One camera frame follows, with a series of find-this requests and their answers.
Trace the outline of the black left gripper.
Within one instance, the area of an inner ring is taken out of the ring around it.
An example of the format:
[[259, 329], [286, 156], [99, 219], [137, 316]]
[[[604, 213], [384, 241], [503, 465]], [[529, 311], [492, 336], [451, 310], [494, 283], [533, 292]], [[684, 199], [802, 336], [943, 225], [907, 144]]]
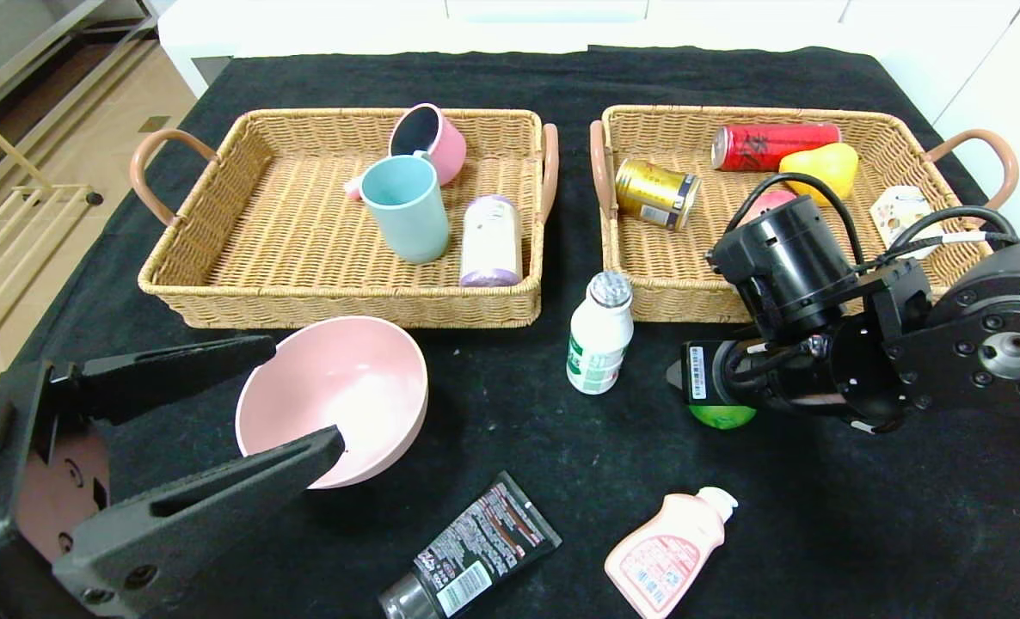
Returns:
[[89, 420], [124, 426], [265, 364], [273, 338], [144, 350], [0, 376], [0, 618], [139, 618], [344, 454], [330, 426], [145, 491], [108, 508], [108, 447]]

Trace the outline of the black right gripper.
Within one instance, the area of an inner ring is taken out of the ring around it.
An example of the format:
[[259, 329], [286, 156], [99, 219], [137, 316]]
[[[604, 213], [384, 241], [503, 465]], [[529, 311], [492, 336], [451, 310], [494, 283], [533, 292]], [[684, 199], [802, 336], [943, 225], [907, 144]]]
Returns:
[[755, 377], [734, 385], [727, 380], [725, 364], [735, 357], [740, 368], [753, 364], [746, 358], [747, 348], [758, 340], [690, 340], [684, 342], [682, 357], [665, 370], [665, 380], [675, 389], [683, 389], [690, 405], [746, 405], [748, 408], [768, 407], [775, 397], [770, 377]]

